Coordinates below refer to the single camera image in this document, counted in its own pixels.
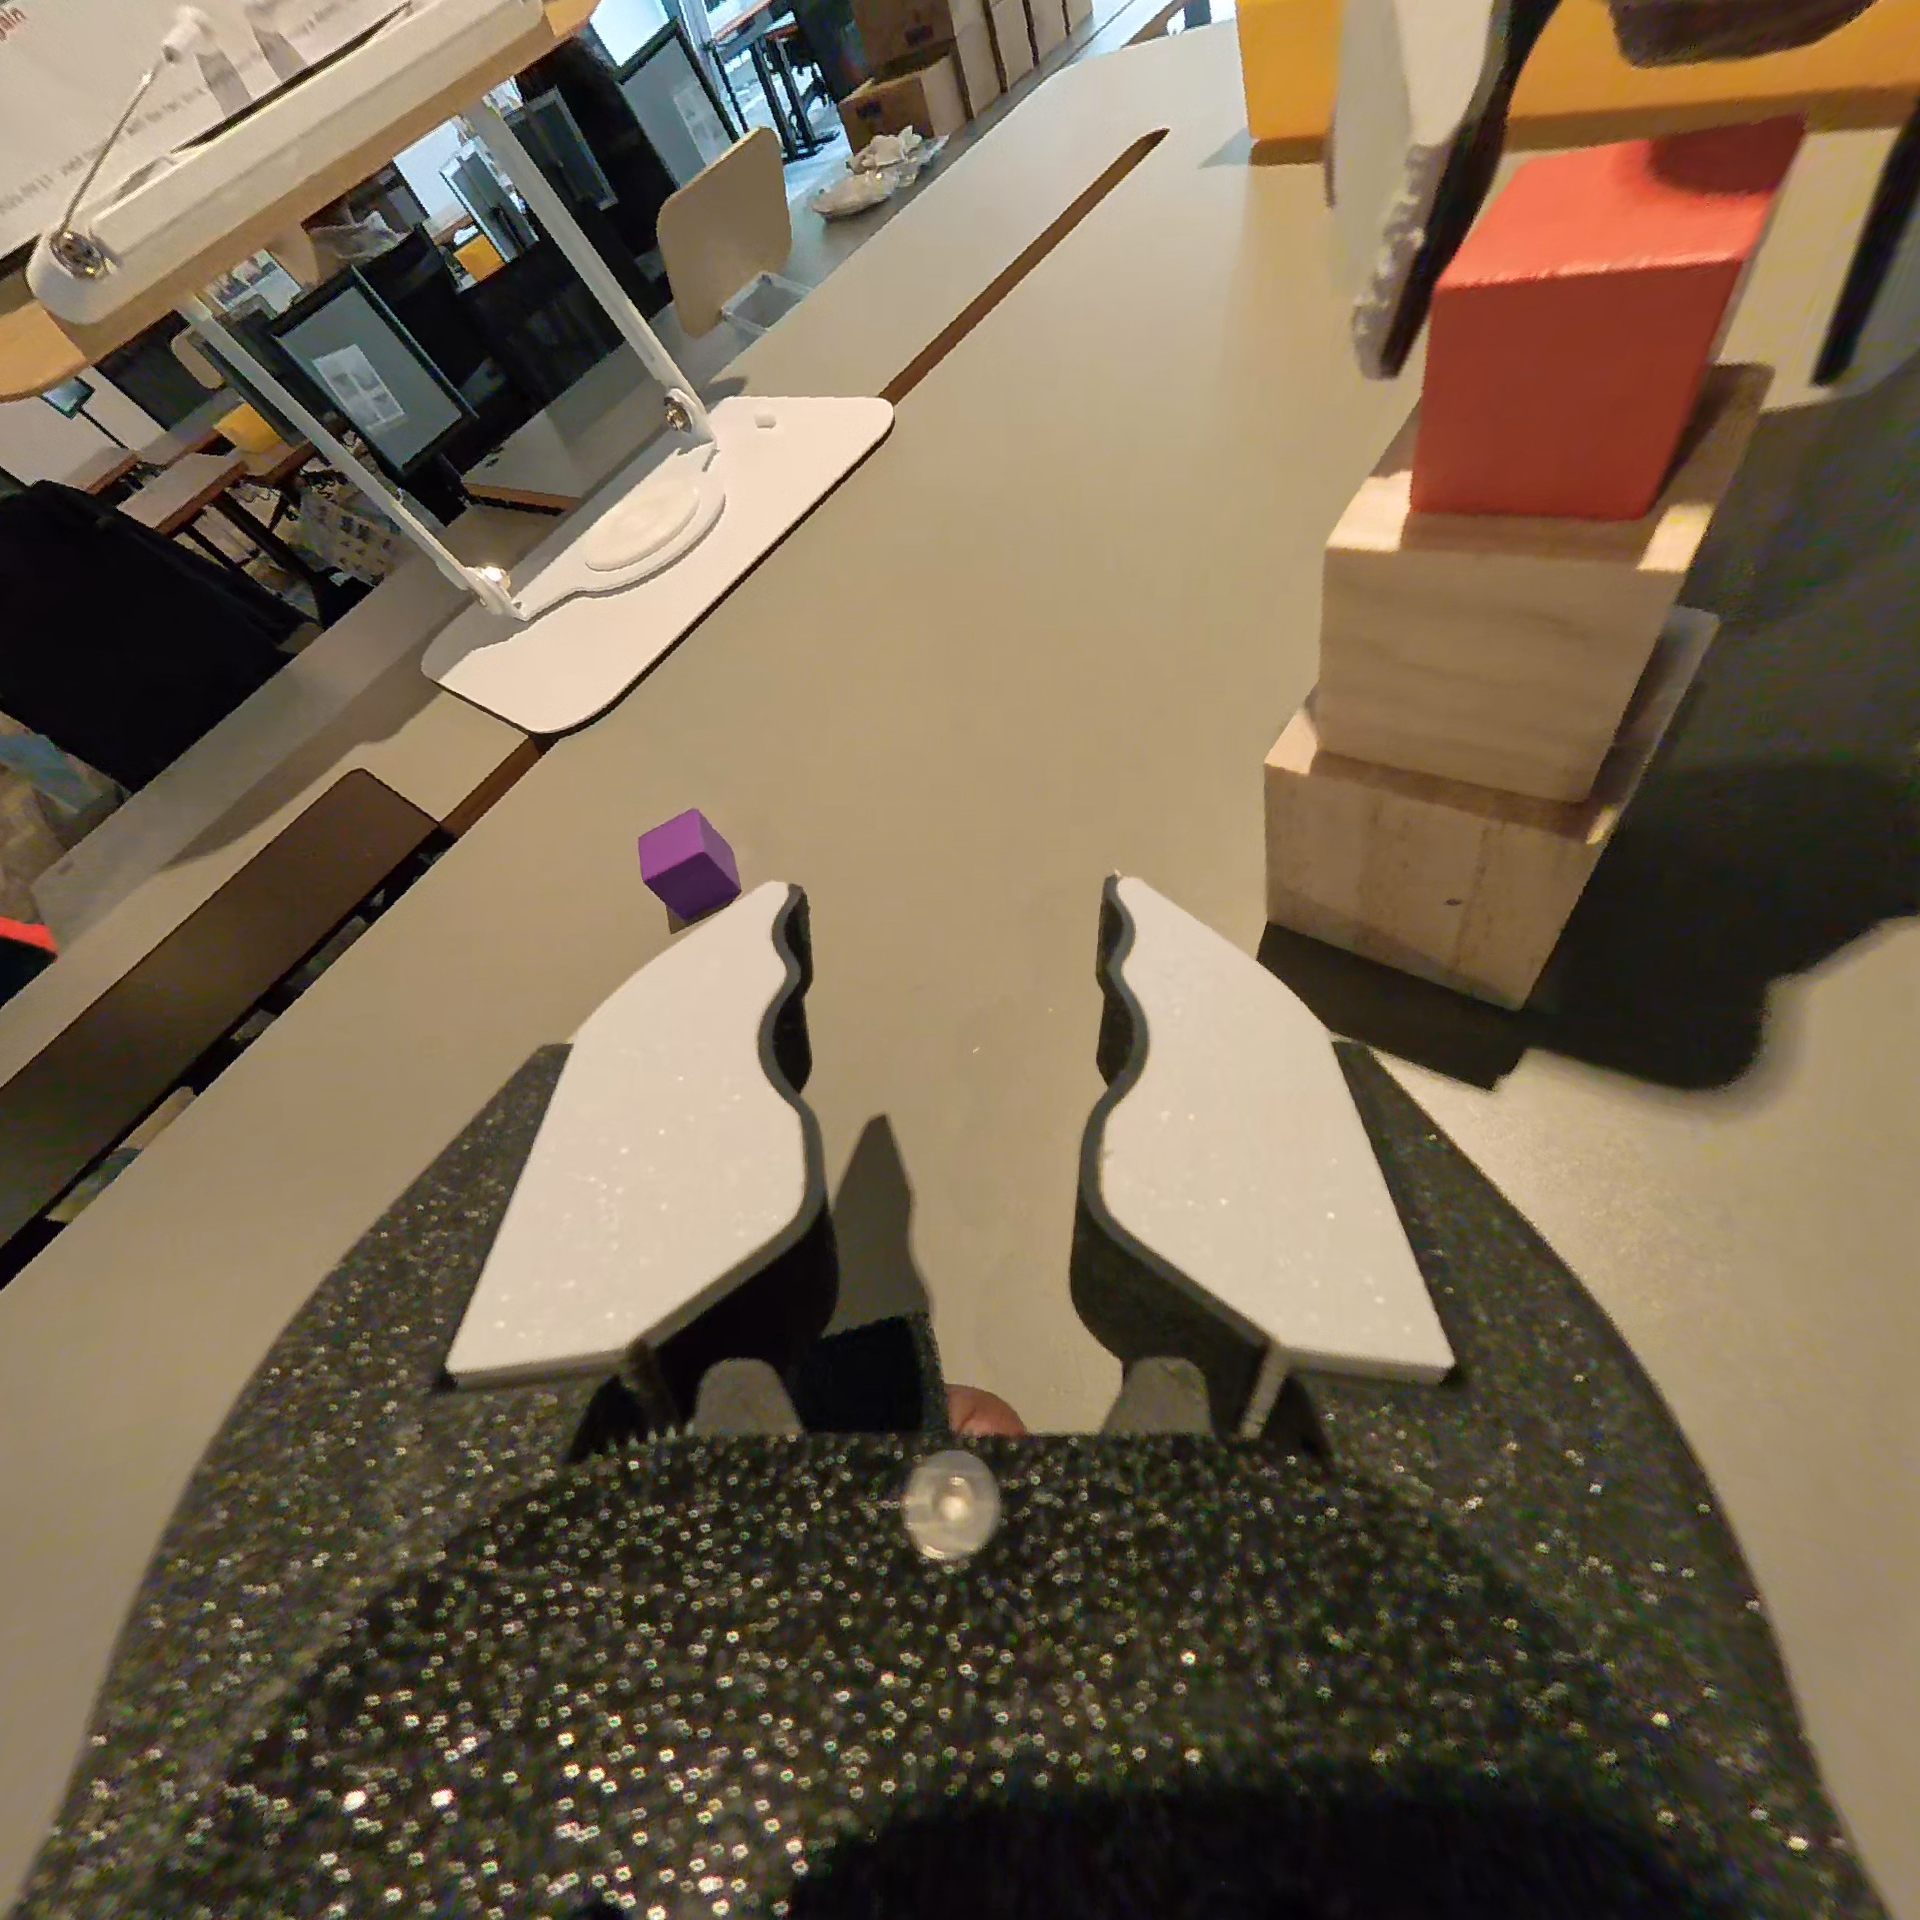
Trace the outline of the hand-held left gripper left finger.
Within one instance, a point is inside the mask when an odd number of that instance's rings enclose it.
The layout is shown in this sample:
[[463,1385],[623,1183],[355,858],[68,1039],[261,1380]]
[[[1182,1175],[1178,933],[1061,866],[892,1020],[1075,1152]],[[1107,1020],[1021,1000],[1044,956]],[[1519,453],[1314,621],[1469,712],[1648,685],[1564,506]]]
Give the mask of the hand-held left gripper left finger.
[[448,1349],[457,1390],[622,1380],[683,1425],[710,1371],[791,1391],[835,1306],[808,899],[766,880],[579,1027]]

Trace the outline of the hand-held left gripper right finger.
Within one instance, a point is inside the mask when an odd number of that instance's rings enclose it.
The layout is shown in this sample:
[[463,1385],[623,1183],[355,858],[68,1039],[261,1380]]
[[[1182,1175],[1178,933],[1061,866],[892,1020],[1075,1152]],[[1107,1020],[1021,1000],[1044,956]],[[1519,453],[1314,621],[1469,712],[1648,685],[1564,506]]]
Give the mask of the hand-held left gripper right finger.
[[1101,885],[1097,1096],[1070,1301],[1121,1363],[1106,1435],[1260,1435],[1298,1373],[1455,1369],[1337,1046],[1139,876]]

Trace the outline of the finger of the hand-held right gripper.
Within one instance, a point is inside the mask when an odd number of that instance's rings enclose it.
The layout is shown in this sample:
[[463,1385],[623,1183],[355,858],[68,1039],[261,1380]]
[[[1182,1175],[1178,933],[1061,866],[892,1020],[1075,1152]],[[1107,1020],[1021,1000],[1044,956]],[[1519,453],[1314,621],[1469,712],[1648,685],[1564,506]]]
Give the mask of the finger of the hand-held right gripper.
[[1886,157],[1854,258],[1840,281],[1815,385],[1877,385],[1915,354],[1917,139]]
[[1367,379],[1397,379],[1439,276],[1484,205],[1524,65],[1555,3],[1348,3],[1328,192],[1349,335]]

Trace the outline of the red wooden cube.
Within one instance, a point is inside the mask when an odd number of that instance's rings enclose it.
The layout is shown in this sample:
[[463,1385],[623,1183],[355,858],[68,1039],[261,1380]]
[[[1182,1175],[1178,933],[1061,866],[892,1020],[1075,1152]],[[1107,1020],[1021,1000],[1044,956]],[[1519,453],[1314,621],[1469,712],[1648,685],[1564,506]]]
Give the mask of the red wooden cube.
[[1433,286],[1412,506],[1644,515],[1804,139],[1778,114],[1527,160]]

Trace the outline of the purple wooden cube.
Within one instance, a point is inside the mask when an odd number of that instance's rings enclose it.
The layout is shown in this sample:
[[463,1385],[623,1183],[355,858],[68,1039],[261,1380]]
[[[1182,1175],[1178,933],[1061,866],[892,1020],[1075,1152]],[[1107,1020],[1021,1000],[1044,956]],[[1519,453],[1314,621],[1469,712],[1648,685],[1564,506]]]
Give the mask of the purple wooden cube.
[[640,829],[636,857],[645,887],[683,925],[712,915],[743,893],[732,844],[701,809]]

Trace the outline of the large tan wooden cube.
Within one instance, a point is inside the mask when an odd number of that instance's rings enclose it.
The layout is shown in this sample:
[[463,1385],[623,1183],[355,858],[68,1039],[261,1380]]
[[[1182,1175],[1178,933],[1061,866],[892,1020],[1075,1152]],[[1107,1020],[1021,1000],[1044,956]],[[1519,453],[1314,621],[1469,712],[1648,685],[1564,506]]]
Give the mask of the large tan wooden cube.
[[1267,918],[1524,1008],[1716,645],[1675,608],[1594,789],[1552,804],[1333,754],[1305,700],[1265,767]]

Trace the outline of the medium light wooden cube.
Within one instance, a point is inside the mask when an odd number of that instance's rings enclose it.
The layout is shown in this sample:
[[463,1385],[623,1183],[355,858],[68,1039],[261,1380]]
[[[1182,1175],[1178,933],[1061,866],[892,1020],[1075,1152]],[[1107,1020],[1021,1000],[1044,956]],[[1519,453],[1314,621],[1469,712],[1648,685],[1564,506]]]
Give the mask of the medium light wooden cube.
[[1640,520],[1412,506],[1410,414],[1335,527],[1311,716],[1335,756],[1574,804],[1597,783],[1775,380],[1716,366]]

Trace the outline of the large yellow plastic bin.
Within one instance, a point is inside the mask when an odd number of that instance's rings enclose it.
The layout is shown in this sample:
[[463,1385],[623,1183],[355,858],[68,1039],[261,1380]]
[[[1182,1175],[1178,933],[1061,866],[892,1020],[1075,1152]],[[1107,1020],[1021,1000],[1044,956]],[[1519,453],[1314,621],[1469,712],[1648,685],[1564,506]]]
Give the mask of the large yellow plastic bin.
[[[1235,9],[1258,144],[1320,145],[1337,92],[1339,3]],[[1917,6],[1881,3],[1825,40],[1698,65],[1630,65],[1598,3],[1562,4],[1507,119],[1512,149],[1552,149],[1802,114],[1812,129],[1897,127],[1917,92]]]

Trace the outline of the pile of cardboard boxes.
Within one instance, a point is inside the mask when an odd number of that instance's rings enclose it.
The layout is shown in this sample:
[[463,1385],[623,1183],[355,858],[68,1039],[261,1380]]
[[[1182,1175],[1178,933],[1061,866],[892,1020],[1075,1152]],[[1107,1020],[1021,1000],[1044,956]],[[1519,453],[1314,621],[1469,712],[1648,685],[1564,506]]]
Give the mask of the pile of cardboard boxes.
[[851,152],[942,139],[982,116],[1093,22],[1094,3],[853,3],[861,79],[840,104]]

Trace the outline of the white crumpled plastic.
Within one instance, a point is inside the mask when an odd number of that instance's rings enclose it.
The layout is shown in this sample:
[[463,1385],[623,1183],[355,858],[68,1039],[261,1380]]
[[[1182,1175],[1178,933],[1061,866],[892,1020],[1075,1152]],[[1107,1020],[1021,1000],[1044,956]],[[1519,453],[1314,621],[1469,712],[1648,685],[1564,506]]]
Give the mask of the white crumpled plastic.
[[944,145],[948,136],[926,136],[919,129],[876,135],[806,205],[828,222],[876,210],[913,185],[941,159]]

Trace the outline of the white document holder stand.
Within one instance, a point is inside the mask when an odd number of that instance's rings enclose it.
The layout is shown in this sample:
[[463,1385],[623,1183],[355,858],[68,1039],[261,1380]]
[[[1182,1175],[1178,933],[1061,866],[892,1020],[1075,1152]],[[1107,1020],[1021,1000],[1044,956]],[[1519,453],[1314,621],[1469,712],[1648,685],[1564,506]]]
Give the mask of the white document holder stand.
[[[671,651],[895,428],[884,397],[726,397],[706,406],[545,181],[490,90],[553,53],[591,4],[406,4],[236,116],[100,185],[169,65],[223,48],[179,9],[29,256],[29,321],[82,358],[175,307],[272,414],[321,452],[472,600],[423,671],[526,733],[575,731]],[[589,495],[520,570],[468,563],[203,300],[453,109],[532,210],[662,399],[665,433]]]

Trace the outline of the beige chair back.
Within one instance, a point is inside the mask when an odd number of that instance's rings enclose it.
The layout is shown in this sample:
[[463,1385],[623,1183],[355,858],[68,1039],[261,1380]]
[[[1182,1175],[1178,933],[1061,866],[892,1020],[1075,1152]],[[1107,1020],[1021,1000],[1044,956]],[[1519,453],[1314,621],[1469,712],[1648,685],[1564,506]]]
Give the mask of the beige chair back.
[[726,307],[787,266],[793,229],[785,149],[755,127],[702,167],[660,207],[656,240],[688,338],[702,338]]

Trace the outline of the black office chair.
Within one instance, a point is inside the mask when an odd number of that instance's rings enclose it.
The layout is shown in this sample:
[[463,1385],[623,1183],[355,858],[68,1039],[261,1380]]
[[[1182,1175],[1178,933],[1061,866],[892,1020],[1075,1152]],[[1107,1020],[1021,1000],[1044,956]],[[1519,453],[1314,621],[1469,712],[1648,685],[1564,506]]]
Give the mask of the black office chair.
[[2,500],[2,712],[130,792],[268,685],[301,621],[82,491]]

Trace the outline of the dark display screen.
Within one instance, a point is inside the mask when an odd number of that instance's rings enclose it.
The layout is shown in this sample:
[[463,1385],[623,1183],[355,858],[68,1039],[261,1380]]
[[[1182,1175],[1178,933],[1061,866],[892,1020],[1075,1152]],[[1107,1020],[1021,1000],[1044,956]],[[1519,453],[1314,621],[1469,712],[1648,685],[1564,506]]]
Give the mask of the dark display screen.
[[326,278],[268,335],[324,399],[324,416],[348,422],[392,483],[436,515],[468,504],[450,453],[469,439],[475,412],[361,266]]

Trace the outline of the instruction sheet on clipboard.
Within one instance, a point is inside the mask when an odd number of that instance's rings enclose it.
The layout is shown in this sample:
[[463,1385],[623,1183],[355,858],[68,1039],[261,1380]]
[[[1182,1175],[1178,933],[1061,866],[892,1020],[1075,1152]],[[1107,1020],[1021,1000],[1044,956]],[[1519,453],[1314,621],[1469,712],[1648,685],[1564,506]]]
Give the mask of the instruction sheet on clipboard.
[[90,367],[490,87],[577,36],[593,3],[410,4],[317,71],[83,200],[4,276],[4,397]]

